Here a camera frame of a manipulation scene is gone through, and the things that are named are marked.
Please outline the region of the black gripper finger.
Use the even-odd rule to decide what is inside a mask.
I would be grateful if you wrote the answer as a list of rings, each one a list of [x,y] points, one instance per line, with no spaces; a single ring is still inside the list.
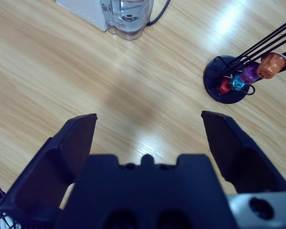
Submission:
[[[210,152],[237,193],[286,191],[286,180],[232,117],[211,111],[201,117]]]
[[[77,116],[50,137],[1,199],[0,212],[26,228],[51,228],[90,153],[96,121],[96,114]]]

